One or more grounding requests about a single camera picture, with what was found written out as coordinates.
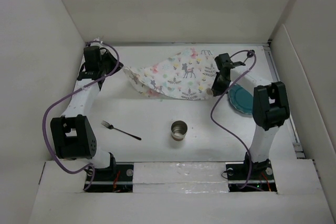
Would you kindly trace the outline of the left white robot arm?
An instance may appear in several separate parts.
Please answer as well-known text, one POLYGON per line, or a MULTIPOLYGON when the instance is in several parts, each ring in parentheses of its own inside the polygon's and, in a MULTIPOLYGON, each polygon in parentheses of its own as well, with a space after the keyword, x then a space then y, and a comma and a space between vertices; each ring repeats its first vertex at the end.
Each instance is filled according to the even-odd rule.
POLYGON ((83 50, 83 63, 75 85, 79 92, 71 95, 61 116, 50 122, 55 161, 70 174, 75 172, 66 169, 61 159, 85 159, 105 180, 112 180, 117 175, 116 160, 112 153, 98 147, 88 114, 104 79, 122 67, 123 64, 106 47, 89 46, 83 50))

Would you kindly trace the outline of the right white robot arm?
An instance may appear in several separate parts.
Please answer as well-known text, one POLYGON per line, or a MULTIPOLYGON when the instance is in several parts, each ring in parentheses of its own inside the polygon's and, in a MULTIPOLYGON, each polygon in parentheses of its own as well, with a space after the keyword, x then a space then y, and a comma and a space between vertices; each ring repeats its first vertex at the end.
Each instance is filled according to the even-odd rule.
POLYGON ((223 95, 235 84, 253 96, 252 115, 256 128, 251 146, 246 151, 243 173, 247 178, 254 179, 266 168, 275 135, 290 116, 286 86, 281 81, 265 79, 247 67, 225 67, 216 73, 213 95, 223 95))

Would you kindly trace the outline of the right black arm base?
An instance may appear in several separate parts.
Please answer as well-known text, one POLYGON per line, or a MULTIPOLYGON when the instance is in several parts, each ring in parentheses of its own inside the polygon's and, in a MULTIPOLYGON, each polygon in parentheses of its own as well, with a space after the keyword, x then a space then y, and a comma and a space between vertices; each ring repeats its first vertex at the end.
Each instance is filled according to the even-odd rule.
POLYGON ((226 162, 221 176, 227 180, 228 191, 237 192, 277 192, 277 186, 269 161, 261 168, 252 169, 248 176, 249 165, 244 162, 226 162))

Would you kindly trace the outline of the floral animal print cloth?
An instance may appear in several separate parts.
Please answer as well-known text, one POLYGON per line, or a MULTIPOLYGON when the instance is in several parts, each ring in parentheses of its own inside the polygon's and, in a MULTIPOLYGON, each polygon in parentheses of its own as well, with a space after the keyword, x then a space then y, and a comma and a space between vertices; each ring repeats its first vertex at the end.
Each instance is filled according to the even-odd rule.
POLYGON ((123 67, 135 90, 158 99, 208 100, 218 68, 210 50, 187 48, 150 67, 123 67))

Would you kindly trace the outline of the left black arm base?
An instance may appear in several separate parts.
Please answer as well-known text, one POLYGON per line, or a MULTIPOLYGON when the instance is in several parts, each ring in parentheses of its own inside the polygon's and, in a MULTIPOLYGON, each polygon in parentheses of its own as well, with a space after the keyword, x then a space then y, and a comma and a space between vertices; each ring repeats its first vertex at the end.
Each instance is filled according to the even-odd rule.
POLYGON ((93 182, 85 190, 88 193, 132 193, 133 163, 117 163, 116 170, 111 173, 107 169, 97 169, 93 182))

